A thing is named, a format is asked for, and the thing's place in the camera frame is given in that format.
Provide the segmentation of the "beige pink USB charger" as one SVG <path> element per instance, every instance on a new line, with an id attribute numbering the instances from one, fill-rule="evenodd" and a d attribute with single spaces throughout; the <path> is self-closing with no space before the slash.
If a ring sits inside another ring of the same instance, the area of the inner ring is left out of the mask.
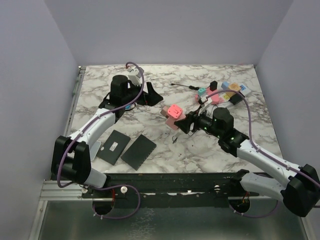
<path id="1" fill-rule="evenodd" d="M 161 109 L 160 114 L 161 114 L 162 116 L 164 116 L 164 117 L 167 118 L 167 117 L 168 117 L 168 116 L 167 116 L 168 109 L 169 109 L 168 106 L 164 106 L 164 107 Z"/>

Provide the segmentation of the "pink cube socket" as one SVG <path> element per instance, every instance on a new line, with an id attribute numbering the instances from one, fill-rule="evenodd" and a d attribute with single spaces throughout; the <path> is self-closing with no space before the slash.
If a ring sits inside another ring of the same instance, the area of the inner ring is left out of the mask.
<path id="1" fill-rule="evenodd" d="M 169 116 L 166 119 L 165 124 L 168 125 L 171 129 L 177 131 L 179 129 L 179 127 L 175 125 L 175 122 L 180 121 L 180 120 L 184 120 L 185 118 L 186 118 L 185 114 L 180 115 L 179 118 L 177 118 L 177 119 Z"/>

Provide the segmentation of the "blue plug adapter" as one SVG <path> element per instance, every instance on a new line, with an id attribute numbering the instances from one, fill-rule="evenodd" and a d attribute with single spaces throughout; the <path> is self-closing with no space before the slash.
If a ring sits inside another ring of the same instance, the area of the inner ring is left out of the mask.
<path id="1" fill-rule="evenodd" d="M 126 111 L 131 111 L 134 107 L 135 107 L 135 105 L 134 105 L 134 104 L 131 104 L 131 105 L 126 106 L 126 107 L 125 107 L 125 110 L 126 110 Z"/>

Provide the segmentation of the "pink square plug adapter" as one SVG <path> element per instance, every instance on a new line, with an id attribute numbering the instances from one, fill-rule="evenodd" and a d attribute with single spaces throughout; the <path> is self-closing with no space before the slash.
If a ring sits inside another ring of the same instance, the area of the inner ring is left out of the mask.
<path id="1" fill-rule="evenodd" d="M 180 119 L 181 117 L 184 116 L 183 109 L 180 108 L 178 105 L 173 104 L 168 108 L 167 116 L 169 118 L 174 119 L 174 120 L 178 120 L 178 119 Z"/>

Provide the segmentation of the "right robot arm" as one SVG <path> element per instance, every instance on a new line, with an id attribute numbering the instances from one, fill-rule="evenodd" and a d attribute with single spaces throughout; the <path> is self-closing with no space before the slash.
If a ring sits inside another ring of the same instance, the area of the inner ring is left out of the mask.
<path id="1" fill-rule="evenodd" d="M 234 118 L 227 108 L 218 107 L 212 117 L 208 117 L 199 111 L 183 114 L 180 107 L 174 107 L 168 115 L 184 133 L 203 130 L 218 138 L 223 151 L 250 162 L 270 176 L 262 177 L 241 170 L 229 184 L 234 195 L 253 192 L 273 198 L 299 217 L 306 217 L 319 201 L 320 180 L 315 168 L 309 164 L 299 166 L 291 163 L 255 144 L 234 128 Z"/>

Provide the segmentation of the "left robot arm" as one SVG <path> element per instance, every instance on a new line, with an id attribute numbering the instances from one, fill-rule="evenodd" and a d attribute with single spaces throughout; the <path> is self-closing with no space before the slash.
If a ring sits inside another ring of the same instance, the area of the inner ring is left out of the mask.
<path id="1" fill-rule="evenodd" d="M 124 114 L 126 106 L 138 104 L 151 106 L 158 104 L 163 97 L 152 83 L 134 84 L 125 75 L 115 75 L 110 84 L 110 92 L 103 98 L 93 117 L 70 136 L 59 136 L 54 143 L 51 173 L 60 181 L 92 186 L 97 196 L 106 197 L 111 190 L 107 176 L 92 168 L 101 143 L 100 136 L 112 127 Z"/>

